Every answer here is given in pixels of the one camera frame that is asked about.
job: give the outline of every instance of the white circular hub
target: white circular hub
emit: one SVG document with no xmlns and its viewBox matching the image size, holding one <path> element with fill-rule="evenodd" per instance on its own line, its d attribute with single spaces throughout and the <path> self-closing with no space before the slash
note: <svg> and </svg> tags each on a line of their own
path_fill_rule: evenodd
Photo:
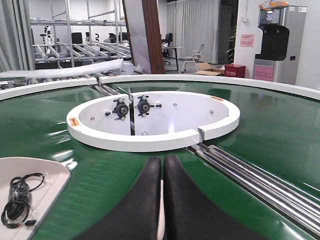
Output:
<svg viewBox="0 0 320 240">
<path fill-rule="evenodd" d="M 67 117 L 70 134 L 93 147 L 156 152 L 191 146 L 233 131 L 240 111 L 200 93 L 149 91 L 85 102 Z"/>
</svg>

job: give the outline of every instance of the black rubber pad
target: black rubber pad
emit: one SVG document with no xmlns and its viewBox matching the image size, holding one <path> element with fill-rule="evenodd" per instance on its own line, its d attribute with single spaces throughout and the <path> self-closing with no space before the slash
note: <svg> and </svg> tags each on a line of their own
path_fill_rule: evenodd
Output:
<svg viewBox="0 0 320 240">
<path fill-rule="evenodd" d="M 161 159 L 149 157 L 140 176 L 119 204 L 75 240 L 157 239 Z"/>
<path fill-rule="evenodd" d="M 267 239 L 232 218 L 205 196 L 175 155 L 164 157 L 163 184 L 168 240 Z"/>
</svg>

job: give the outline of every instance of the roller conveyor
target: roller conveyor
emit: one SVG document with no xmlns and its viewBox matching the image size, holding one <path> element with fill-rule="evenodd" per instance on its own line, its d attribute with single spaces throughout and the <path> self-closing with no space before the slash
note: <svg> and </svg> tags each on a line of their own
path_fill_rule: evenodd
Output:
<svg viewBox="0 0 320 240">
<path fill-rule="evenodd" d="M 66 43 L 57 42 L 58 46 L 61 46 L 65 51 L 57 52 L 52 45 L 46 44 L 36 44 L 33 47 L 36 49 L 35 62 L 54 62 L 54 61 L 70 61 L 70 47 Z M 84 60 L 112 60 L 118 58 L 117 56 L 117 46 L 114 43 L 98 42 L 89 44 L 72 44 L 73 48 L 79 51 L 72 51 L 73 58 L 77 61 Z M 50 53 L 45 52 L 45 49 L 50 49 Z M 120 58 L 131 58 L 130 48 L 128 46 L 120 45 L 119 47 L 119 57 Z"/>
</svg>

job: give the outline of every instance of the office chair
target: office chair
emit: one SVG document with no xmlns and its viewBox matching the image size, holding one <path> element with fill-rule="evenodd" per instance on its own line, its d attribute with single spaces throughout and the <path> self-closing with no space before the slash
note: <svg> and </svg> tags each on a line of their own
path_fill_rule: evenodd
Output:
<svg viewBox="0 0 320 240">
<path fill-rule="evenodd" d="M 82 33 L 81 32 L 73 32 L 71 33 L 71 39 L 73 44 L 82 44 Z M 78 48 L 73 47 L 73 51 L 81 52 Z"/>
<path fill-rule="evenodd" d="M 173 34 L 172 34 L 171 32 L 168 32 L 168 33 L 165 35 L 165 39 L 164 39 L 165 46 L 166 46 L 166 47 L 169 47 L 169 46 L 170 46 L 170 43 L 171 43 L 172 41 L 173 41 Z M 169 57 L 169 56 L 170 56 L 170 54 L 169 54 L 169 49 L 165 49 L 165 50 L 163 51 L 163 57 L 167 58 L 167 57 Z M 165 60 L 165 59 L 163 59 L 163 62 L 164 62 L 164 63 L 171 64 L 170 61 Z"/>
<path fill-rule="evenodd" d="M 192 50 L 193 52 L 193 56 L 187 56 L 184 58 L 184 61 L 183 62 L 183 65 L 182 65 L 182 72 L 181 73 L 184 73 L 186 71 L 186 65 L 187 63 L 194 63 L 195 67 L 200 70 L 197 66 L 197 62 L 199 61 L 199 59 L 201 58 L 201 55 L 204 53 L 204 46 L 205 44 L 202 43 L 199 50 Z"/>
</svg>

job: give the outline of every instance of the white curtain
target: white curtain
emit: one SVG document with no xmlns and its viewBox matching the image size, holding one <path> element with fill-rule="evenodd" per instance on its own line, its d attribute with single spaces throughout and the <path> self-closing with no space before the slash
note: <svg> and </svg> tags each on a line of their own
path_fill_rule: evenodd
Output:
<svg viewBox="0 0 320 240">
<path fill-rule="evenodd" d="M 167 5 L 167 32 L 173 34 L 178 57 L 192 56 L 204 45 L 202 62 L 218 62 L 220 0 L 179 0 Z"/>
<path fill-rule="evenodd" d="M 28 0 L 0 0 L 0 72 L 34 70 Z"/>
</svg>

